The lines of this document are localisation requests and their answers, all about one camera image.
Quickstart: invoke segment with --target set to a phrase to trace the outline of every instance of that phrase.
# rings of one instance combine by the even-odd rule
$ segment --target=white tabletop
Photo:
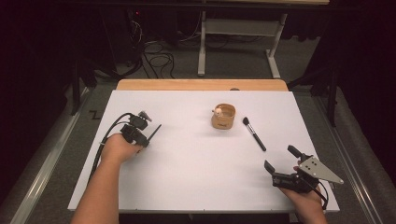
[[[235,106],[231,130],[211,126],[212,109],[221,103]],[[145,136],[163,126],[143,152],[121,167],[121,212],[294,211],[263,167],[268,160],[277,172],[294,173],[297,159],[288,145],[317,156],[294,96],[287,91],[113,91],[68,209],[76,209],[110,125],[121,114],[141,110],[153,119],[142,132]],[[242,123],[244,117],[267,151]],[[339,211],[330,186],[323,184],[329,191],[328,211]]]

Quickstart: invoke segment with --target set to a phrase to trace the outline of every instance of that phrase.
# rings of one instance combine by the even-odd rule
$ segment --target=dark background
[[[339,87],[395,183],[396,26],[392,13],[396,7],[392,1],[331,3],[365,7],[362,13],[332,17],[317,12],[289,14],[282,38],[297,35],[304,41],[321,36],[306,73],[336,61]],[[188,35],[199,16],[196,12],[142,12],[138,19],[145,29],[173,45],[177,44],[176,30]],[[19,0],[2,1],[0,14],[2,202],[63,111],[64,90],[71,83],[77,52],[114,69],[117,58],[111,45],[119,42],[109,43],[103,14],[97,9],[71,12],[52,2]],[[247,16],[242,12],[216,16],[255,19],[277,15]]]

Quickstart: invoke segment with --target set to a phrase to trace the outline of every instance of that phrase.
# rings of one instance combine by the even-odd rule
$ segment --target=gray floor
[[[234,41],[225,47],[207,49],[204,78],[271,78],[263,53],[271,45],[271,40],[248,41],[251,39],[233,36]],[[276,62],[282,79],[289,82],[304,73],[317,43],[317,40],[298,42],[295,38],[280,42]],[[208,44],[212,47],[223,45],[221,41],[210,40]],[[147,51],[156,51],[157,48],[158,45],[153,45]],[[180,45],[175,49],[165,45],[163,51],[171,52],[175,57],[174,77],[198,78],[198,46]],[[145,67],[149,76],[154,77],[147,63]],[[119,69],[126,68],[119,64]],[[165,67],[163,76],[170,77],[169,71],[170,66]],[[130,76],[146,77],[144,69]],[[93,119],[90,111],[96,111],[96,116],[100,117],[111,91],[117,85],[112,80],[98,78],[98,81],[98,86],[85,95],[86,103],[79,110],[78,120],[47,186],[41,195],[36,196],[37,201],[28,214],[27,223],[68,223],[73,216],[66,207],[100,123],[99,119]],[[333,189],[341,211],[327,214],[329,223],[396,223],[396,203],[392,200],[396,198],[396,190],[361,133],[342,93],[339,91],[337,95],[336,128],[332,128],[324,117],[324,99],[311,97],[308,87],[299,87],[293,92],[320,159],[346,181]],[[70,111],[71,101],[2,205],[0,223],[11,222],[45,159],[54,146],[59,146],[60,136],[71,119]]]

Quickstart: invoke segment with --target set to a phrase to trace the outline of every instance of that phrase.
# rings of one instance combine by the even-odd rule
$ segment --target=black cable
[[[324,188],[324,191],[326,192],[327,202],[328,202],[329,201],[329,193],[327,192],[326,188],[324,187],[324,185],[321,182],[319,182],[319,184]],[[322,206],[323,210],[326,210],[327,202],[325,202],[325,204],[323,204],[323,206]]]
[[[130,21],[130,40],[132,44],[132,49],[134,49],[135,54],[141,54],[142,49],[140,48],[140,42],[142,38],[142,29],[140,27],[140,24],[135,22],[135,21]],[[142,65],[143,65],[143,60],[141,57],[136,59],[136,62],[134,62],[134,67],[130,69],[129,71],[125,72],[124,74],[119,74],[117,71],[109,70],[104,67],[98,66],[98,64],[95,64],[94,62],[91,62],[90,60],[86,59],[86,61],[89,61],[89,63],[92,63],[97,67],[99,70],[103,71],[106,73],[109,77],[104,77],[99,74],[95,74],[96,77],[102,78],[102,79],[111,79],[114,78],[116,80],[122,80],[125,77],[135,73],[137,70],[139,70]]]
[[[309,188],[311,188],[311,189],[323,200],[324,204],[322,205],[322,209],[323,209],[323,210],[326,210],[326,208],[327,208],[327,203],[329,202],[329,194],[327,193],[327,190],[326,190],[326,188],[324,188],[323,184],[321,184],[321,183],[319,182],[319,183],[323,186],[324,190],[326,191],[326,196],[327,196],[327,198],[325,198],[325,197],[323,196],[323,194],[320,193],[320,191],[318,191],[316,188],[314,188],[314,187],[313,187],[311,184],[309,184],[306,180],[304,180],[304,179],[302,179],[302,178],[301,178],[301,180],[303,180],[303,182],[305,182],[305,184],[306,184]]]
[[[179,40],[177,41],[178,43],[182,43],[182,42],[184,42],[184,41],[188,41],[188,40],[194,39],[194,38],[197,37],[197,36],[200,36],[200,35],[196,35],[196,33],[197,33],[197,31],[198,31],[198,29],[199,29],[199,27],[200,27],[201,18],[202,18],[202,11],[199,13],[198,22],[197,22],[197,24],[196,24],[196,26],[195,26],[195,30],[192,32],[192,35],[190,35],[189,37],[187,37],[187,38],[185,38],[185,39],[179,39]]]
[[[88,179],[88,183],[90,183],[90,180],[91,180],[93,174],[94,174],[95,171],[96,171],[96,167],[98,166],[98,162],[99,162],[99,159],[100,159],[100,157],[101,157],[101,155],[102,155],[102,150],[103,150],[103,148],[104,148],[104,146],[105,146],[105,143],[106,143],[106,141],[107,141],[108,135],[110,134],[111,130],[113,130],[114,127],[116,127],[117,125],[119,125],[119,124],[121,124],[121,123],[125,123],[125,121],[124,121],[124,122],[119,122],[119,121],[120,121],[120,119],[122,119],[123,117],[125,117],[125,116],[127,116],[127,115],[129,115],[130,117],[133,116],[133,114],[131,114],[131,113],[125,113],[125,114],[121,115],[118,119],[116,119],[116,121],[114,121],[114,123],[113,123],[113,124],[110,126],[110,128],[107,130],[107,132],[106,132],[106,134],[105,134],[105,137],[103,138],[103,140],[102,140],[102,142],[100,143],[100,146],[99,146],[99,148],[98,148],[98,151],[96,152],[95,160],[93,161],[93,165],[92,165],[90,177],[89,177],[89,179]]]
[[[160,46],[159,49],[155,50],[155,51],[151,51],[151,52],[147,52],[147,47],[148,46],[153,46],[153,45],[157,45]],[[163,69],[171,64],[171,70],[169,72],[169,76],[171,78],[175,78],[173,76],[173,70],[175,68],[175,58],[173,56],[173,54],[171,53],[162,53],[163,51],[163,45],[157,42],[154,43],[147,43],[143,52],[143,55],[148,63],[148,65],[151,67],[151,70],[154,72],[156,78],[164,78],[163,77]],[[153,61],[158,60],[158,59],[166,59],[165,63],[161,63],[161,64],[154,64]],[[157,73],[157,71],[155,70],[155,68],[161,68],[160,70],[160,74]]]
[[[183,41],[179,41],[178,43],[183,45],[183,46],[187,46],[187,47],[193,47],[193,46],[198,46],[201,43],[200,39],[197,39],[197,37],[200,37],[200,35],[192,37],[188,40],[183,40]]]
[[[233,38],[233,36],[242,36],[242,35],[231,35],[230,36],[230,41],[235,42],[235,43],[253,43],[253,42],[256,42],[256,41],[259,41],[259,40],[262,40],[265,38],[265,36],[263,36],[263,35],[254,35],[254,37],[252,39],[241,40],[241,39],[235,39],[235,38]]]
[[[212,39],[212,40],[214,40],[214,41],[219,41],[219,40],[216,40],[216,36],[210,35],[209,38]],[[205,42],[205,46],[208,47],[208,48],[210,48],[210,49],[222,49],[222,48],[224,48],[224,47],[227,46],[228,43],[230,42],[230,37],[229,37],[228,35],[222,35],[222,36],[224,36],[223,40],[225,39],[225,42],[224,42],[221,46],[213,47],[213,46],[208,45],[207,42]]]
[[[146,76],[147,76],[148,78],[151,78],[151,77],[149,76],[148,70],[146,70],[146,67],[145,67],[145,65],[144,65],[144,64],[142,64],[142,66],[143,66],[143,70],[144,70],[144,71],[145,71],[145,73],[146,73]]]

